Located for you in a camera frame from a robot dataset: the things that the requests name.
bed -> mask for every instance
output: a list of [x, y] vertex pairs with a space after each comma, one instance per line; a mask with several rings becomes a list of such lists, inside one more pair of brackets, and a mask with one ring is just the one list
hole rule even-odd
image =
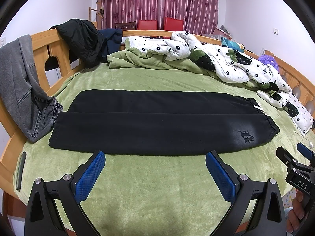
[[[124, 36], [171, 36], [170, 31], [124, 31]], [[221, 42], [196, 35], [199, 41], [220, 45]], [[208, 75], [186, 70], [153, 70], [140, 67], [110, 69], [107, 64], [83, 70], [84, 65], [71, 69], [69, 48], [56, 29], [32, 36], [34, 60], [40, 86], [48, 95], [55, 95], [66, 111], [76, 95], [89, 89], [124, 90], [171, 90], [224, 92], [245, 98], [255, 98], [265, 112], [280, 128], [274, 139], [259, 147], [220, 157], [238, 173], [247, 174], [252, 180], [266, 181], [275, 178], [281, 194], [291, 186], [285, 182], [286, 168], [276, 157], [277, 147], [283, 146], [298, 158], [307, 160], [296, 151], [303, 142], [295, 134], [290, 117], [283, 109], [277, 109], [251, 90], [223, 83]], [[45, 74], [45, 62], [50, 56], [58, 60], [61, 76], [49, 86]], [[257, 55], [245, 51], [253, 58]], [[315, 86], [293, 67], [276, 58], [281, 73], [291, 75], [302, 92], [303, 104], [313, 101]], [[27, 204], [37, 177], [45, 181], [60, 179], [73, 173], [87, 161], [89, 153], [55, 150], [48, 146], [51, 132], [35, 144], [26, 141], [0, 99], [0, 121], [10, 140], [0, 159], [0, 188]], [[307, 133], [315, 143], [315, 134]], [[15, 170], [19, 157], [27, 153], [22, 187], [15, 190]], [[204, 156], [163, 157], [106, 155], [106, 165], [86, 201], [81, 206], [101, 235], [209, 235], [229, 208], [205, 166]], [[249, 218], [254, 203], [251, 203], [245, 219]], [[71, 225], [58, 202], [61, 218], [68, 229]]]

printed logo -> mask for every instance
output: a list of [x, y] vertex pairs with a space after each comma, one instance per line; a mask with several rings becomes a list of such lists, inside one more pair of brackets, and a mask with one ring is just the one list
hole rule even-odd
[[238, 131], [239, 133], [241, 133], [241, 137], [244, 139], [245, 143], [249, 142], [249, 141], [254, 141], [254, 137], [248, 133], [248, 131]]

purple plush toy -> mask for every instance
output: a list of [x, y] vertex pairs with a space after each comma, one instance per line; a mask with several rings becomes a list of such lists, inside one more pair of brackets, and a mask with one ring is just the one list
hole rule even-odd
[[266, 64], [272, 65], [275, 69], [277, 69], [277, 71], [279, 71], [278, 64], [276, 60], [274, 59], [274, 57], [269, 56], [269, 55], [262, 55], [258, 58], [258, 60], [262, 62], [264, 65]]

blue gripper pad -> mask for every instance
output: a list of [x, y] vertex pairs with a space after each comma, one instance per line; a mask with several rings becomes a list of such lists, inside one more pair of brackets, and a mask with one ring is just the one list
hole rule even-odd
[[313, 159], [313, 152], [302, 143], [298, 143], [296, 148], [306, 159]]
[[212, 153], [206, 155], [206, 166], [223, 198], [233, 204], [236, 199], [235, 184]]
[[74, 198], [77, 203], [86, 200], [86, 198], [89, 196], [104, 166], [105, 154], [103, 152], [99, 152], [76, 184]]

white wall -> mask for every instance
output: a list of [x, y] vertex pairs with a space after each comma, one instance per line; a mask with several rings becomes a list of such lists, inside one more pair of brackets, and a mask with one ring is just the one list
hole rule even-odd
[[[6, 43], [25, 34], [35, 34], [62, 24], [72, 18], [89, 19], [89, 7], [96, 8], [97, 0], [28, 0], [11, 20], [0, 38]], [[46, 72], [49, 84], [58, 80], [57, 71]], [[0, 124], [0, 156], [9, 140], [9, 135]], [[0, 189], [0, 211], [2, 211]]]
[[226, 0], [225, 26], [247, 49], [258, 55], [262, 48], [271, 51], [315, 84], [315, 44], [283, 0]]
[[225, 25], [226, 0], [218, 0], [218, 28]]

